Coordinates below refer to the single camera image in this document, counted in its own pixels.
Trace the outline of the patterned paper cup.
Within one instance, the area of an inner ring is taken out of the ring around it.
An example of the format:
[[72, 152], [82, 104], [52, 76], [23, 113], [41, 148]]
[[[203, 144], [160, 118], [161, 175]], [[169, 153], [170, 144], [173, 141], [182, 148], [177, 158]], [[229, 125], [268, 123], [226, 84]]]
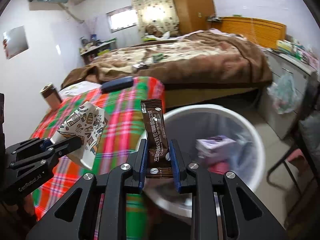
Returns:
[[86, 101], [59, 126], [50, 141], [57, 144], [74, 135], [79, 137], [81, 147], [67, 156], [77, 165], [91, 170], [109, 118], [104, 109]]

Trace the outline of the brown coffee sachet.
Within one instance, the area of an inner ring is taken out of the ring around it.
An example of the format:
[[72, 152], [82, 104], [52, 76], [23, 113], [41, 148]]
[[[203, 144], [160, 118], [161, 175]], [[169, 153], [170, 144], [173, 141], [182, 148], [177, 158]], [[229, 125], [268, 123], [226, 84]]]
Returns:
[[172, 178], [162, 101], [160, 99], [142, 100], [140, 106], [148, 147], [146, 177], [152, 179]]

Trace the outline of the plastic bag green print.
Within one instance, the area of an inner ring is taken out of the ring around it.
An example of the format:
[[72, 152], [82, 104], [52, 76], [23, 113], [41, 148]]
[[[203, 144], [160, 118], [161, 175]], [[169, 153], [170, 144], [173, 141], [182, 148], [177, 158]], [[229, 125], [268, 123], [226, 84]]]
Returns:
[[292, 73], [285, 72], [276, 82], [267, 88], [272, 106], [278, 114], [288, 114], [295, 111], [301, 100], [295, 88]]

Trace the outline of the floral dotted curtain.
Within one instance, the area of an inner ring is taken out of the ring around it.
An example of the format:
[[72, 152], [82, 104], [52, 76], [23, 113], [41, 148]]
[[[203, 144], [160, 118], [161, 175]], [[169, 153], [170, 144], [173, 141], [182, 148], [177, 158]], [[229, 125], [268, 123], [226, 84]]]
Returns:
[[141, 37], [149, 25], [161, 33], [175, 31], [180, 23], [173, 0], [131, 0], [138, 17], [138, 32]]

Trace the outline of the wooden wardrobe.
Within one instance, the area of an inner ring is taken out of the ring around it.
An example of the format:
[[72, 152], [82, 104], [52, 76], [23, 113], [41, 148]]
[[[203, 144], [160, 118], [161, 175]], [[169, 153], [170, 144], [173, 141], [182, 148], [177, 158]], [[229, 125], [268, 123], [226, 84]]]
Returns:
[[181, 34], [207, 30], [207, 19], [215, 14], [214, 0], [173, 0], [179, 18]]

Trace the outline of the wooden headboard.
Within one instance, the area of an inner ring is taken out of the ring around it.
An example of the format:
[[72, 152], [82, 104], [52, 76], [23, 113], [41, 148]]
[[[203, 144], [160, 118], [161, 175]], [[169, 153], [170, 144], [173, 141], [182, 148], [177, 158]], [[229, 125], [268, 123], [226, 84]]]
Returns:
[[229, 34], [239, 34], [264, 48], [277, 48], [277, 41], [284, 40], [286, 25], [250, 17], [223, 17], [213, 23], [215, 29]]

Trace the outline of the pink seat metal chair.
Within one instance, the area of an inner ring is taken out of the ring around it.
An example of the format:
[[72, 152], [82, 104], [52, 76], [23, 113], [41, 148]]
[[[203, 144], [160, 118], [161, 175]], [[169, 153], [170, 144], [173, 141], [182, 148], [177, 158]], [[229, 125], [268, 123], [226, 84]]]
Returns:
[[[295, 204], [291, 207], [291, 209], [288, 211], [287, 217], [290, 217], [294, 213], [297, 206], [302, 202], [303, 197], [305, 196], [313, 181], [315, 181], [316, 184], [319, 185], [319, 172], [317, 171], [316, 165], [314, 164], [313, 159], [310, 153], [308, 152], [308, 149], [303, 139], [303, 135], [300, 131], [299, 124], [299, 121], [296, 122], [291, 128], [291, 131], [289, 132], [289, 137], [292, 139], [293, 144], [288, 149], [288, 151], [267, 171], [266, 176], [266, 180], [269, 185], [282, 189], [280, 185], [270, 181], [270, 176], [280, 165], [283, 165], [286, 168], [298, 193], [298, 199], [295, 202]], [[312, 178], [307, 183], [303, 191], [299, 187], [299, 183], [293, 175], [291, 169], [289, 168], [288, 163], [293, 165], [298, 170], [298, 176], [301, 176], [308, 169], [311, 170]]]

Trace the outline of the cluttered side shelf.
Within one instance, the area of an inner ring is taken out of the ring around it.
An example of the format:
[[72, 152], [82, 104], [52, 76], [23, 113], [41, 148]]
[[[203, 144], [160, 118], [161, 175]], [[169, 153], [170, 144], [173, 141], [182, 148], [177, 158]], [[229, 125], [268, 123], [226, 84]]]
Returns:
[[94, 45], [93, 43], [89, 43], [85, 45], [84, 48], [80, 49], [80, 57], [83, 59], [84, 64], [89, 64], [97, 57], [117, 49], [116, 38], [112, 38], [103, 42], [97, 42], [98, 44], [96, 45]]

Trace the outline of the purple white milk carton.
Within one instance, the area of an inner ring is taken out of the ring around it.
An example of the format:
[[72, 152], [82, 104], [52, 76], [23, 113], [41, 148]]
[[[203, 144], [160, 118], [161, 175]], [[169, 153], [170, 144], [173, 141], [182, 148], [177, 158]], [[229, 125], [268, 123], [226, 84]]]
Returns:
[[224, 135], [196, 140], [196, 149], [200, 158], [227, 159], [232, 154], [235, 145], [235, 140]]

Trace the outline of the wall poster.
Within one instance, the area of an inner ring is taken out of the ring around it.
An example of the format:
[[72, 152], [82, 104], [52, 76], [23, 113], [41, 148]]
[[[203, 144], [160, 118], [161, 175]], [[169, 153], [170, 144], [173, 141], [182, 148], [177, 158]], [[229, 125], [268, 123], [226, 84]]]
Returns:
[[7, 59], [11, 59], [29, 48], [24, 26], [3, 33], [3, 48]]

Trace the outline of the plaid red green tablecloth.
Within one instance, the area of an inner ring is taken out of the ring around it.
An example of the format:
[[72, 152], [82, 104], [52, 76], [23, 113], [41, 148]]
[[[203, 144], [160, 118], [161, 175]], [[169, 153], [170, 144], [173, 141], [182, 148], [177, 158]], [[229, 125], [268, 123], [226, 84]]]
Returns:
[[[47, 113], [31, 137], [52, 137], [78, 107], [91, 102], [109, 115], [91, 170], [96, 176], [105, 174], [125, 163], [129, 154], [138, 147], [140, 136], [145, 131], [140, 102], [163, 98], [164, 85], [154, 77], [135, 77], [132, 87], [109, 94], [102, 93], [99, 88], [90, 90], [65, 99], [57, 111]], [[38, 222], [87, 171], [67, 156], [60, 158], [53, 169], [53, 178], [32, 193]]]

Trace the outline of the small green box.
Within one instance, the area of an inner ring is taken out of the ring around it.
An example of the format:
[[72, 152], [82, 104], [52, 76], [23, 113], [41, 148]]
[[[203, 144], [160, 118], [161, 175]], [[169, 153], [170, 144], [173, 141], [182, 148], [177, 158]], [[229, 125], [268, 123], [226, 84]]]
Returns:
[[159, 63], [161, 60], [164, 59], [163, 53], [157, 53], [152, 55], [152, 61], [153, 63]]

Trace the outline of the dried branch vase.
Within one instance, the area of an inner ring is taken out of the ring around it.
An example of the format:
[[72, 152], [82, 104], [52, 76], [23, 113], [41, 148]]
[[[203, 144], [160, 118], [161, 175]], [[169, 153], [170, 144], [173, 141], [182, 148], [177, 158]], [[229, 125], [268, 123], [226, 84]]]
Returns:
[[98, 25], [98, 16], [85, 20], [85, 26], [89, 33], [91, 40], [97, 40], [97, 25]]

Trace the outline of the white round trash bin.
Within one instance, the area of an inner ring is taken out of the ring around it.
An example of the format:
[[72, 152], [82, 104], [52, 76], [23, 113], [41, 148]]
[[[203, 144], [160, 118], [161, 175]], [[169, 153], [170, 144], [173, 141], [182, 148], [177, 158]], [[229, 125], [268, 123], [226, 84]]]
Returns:
[[[261, 136], [242, 115], [218, 105], [180, 107], [164, 114], [168, 140], [176, 139], [181, 151], [197, 158], [196, 141], [224, 135], [236, 141], [229, 168], [256, 191], [265, 169], [265, 149]], [[147, 179], [144, 193], [166, 213], [177, 218], [191, 218], [191, 195], [179, 194], [169, 179]]]

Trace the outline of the brown teddy bear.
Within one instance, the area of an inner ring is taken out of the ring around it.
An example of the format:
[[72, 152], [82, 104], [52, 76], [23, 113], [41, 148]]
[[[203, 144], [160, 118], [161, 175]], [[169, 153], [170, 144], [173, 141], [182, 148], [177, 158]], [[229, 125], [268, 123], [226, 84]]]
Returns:
[[163, 36], [163, 32], [161, 32], [160, 30], [157, 29], [157, 27], [153, 24], [148, 24], [145, 27], [145, 33], [148, 35], [153, 35], [155, 37], [162, 37]]

